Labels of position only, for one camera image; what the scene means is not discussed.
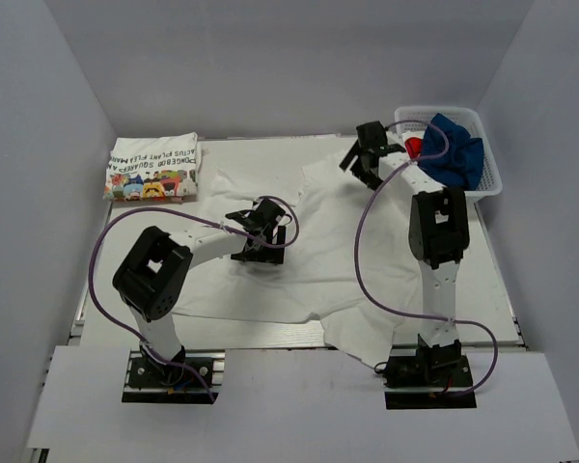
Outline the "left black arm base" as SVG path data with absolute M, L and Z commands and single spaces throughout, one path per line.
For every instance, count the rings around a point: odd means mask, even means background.
M 223 352 L 189 351 L 185 363 L 194 368 L 217 398 L 225 370 Z M 190 370 L 170 368 L 162 376 L 160 369 L 141 352 L 131 351 L 126 367 L 122 403 L 211 405 L 206 388 Z

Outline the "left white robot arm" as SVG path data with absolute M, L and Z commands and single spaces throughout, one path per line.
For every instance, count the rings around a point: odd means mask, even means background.
M 112 286 L 130 308 L 143 337 L 140 350 L 154 377 L 173 385 L 184 374 L 185 349 L 177 336 L 172 310 L 187 274 L 215 259 L 284 262 L 285 219 L 296 223 L 293 210 L 276 197 L 260 197 L 252 207 L 230 212 L 213 222 L 196 218 L 190 231 L 169 233 L 145 228 L 119 265 Z

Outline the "white t-shirt black graphic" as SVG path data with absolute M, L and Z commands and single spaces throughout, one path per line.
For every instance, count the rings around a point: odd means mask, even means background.
M 298 223 L 297 241 L 281 265 L 215 259 L 189 272 L 173 310 L 175 319 L 212 318 L 297 324 L 318 320 L 326 343 L 373 367 L 388 358 L 401 317 L 374 306 L 358 286 L 353 244 L 372 192 L 338 165 L 331 153 L 302 167 L 297 192 L 277 191 L 255 177 L 218 172 L 198 212 L 218 222 L 250 199 L 277 194 L 288 200 Z M 389 308 L 421 308 L 420 272 L 408 246 L 409 213 L 393 179 L 368 213 L 360 241 L 360 268 L 375 299 Z

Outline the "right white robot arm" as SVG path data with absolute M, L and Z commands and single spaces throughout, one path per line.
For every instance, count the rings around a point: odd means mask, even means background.
M 368 213 L 383 188 L 408 170 L 411 164 L 440 159 L 450 151 L 451 144 L 445 131 L 431 122 L 426 122 L 425 126 L 440 135 L 442 148 L 433 154 L 420 154 L 410 158 L 382 178 L 379 176 L 380 161 L 389 154 L 405 151 L 405 148 L 388 142 L 388 128 L 381 122 L 360 124 L 356 127 L 357 141 L 343 158 L 340 168 L 351 171 L 372 190 L 372 196 L 360 216 L 354 237 L 353 264 L 358 286 L 370 302 L 385 312 L 423 322 L 411 370 L 418 372 L 424 382 L 436 385 L 448 377 L 461 361 L 461 343 L 455 317 L 455 281 L 470 242 L 463 189 L 456 186 L 436 186 L 431 191 L 412 192 L 408 244 L 421 271 L 421 313 L 394 310 L 376 301 L 363 280 L 359 258 L 361 235 Z

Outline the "white t-shirt red graphic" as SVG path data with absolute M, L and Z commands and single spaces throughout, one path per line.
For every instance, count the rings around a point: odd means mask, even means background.
M 419 137 L 408 137 L 404 140 L 406 152 L 411 160 L 419 160 L 422 154 L 423 139 Z

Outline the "dark blue t-shirt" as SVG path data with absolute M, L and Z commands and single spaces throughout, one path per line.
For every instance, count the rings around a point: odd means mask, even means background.
M 465 127 L 441 113 L 437 113 L 430 123 L 446 135 L 449 149 L 445 155 L 429 159 L 445 147 L 441 134 L 429 125 L 423 135 L 419 167 L 445 186 L 476 190 L 483 175 L 483 139 L 472 137 Z

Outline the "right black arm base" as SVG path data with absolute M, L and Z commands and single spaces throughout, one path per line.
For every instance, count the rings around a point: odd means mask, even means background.
M 466 356 L 451 367 L 426 376 L 414 356 L 390 356 L 373 371 L 383 379 L 384 399 L 389 411 L 476 409 L 474 392 L 460 393 L 474 386 Z

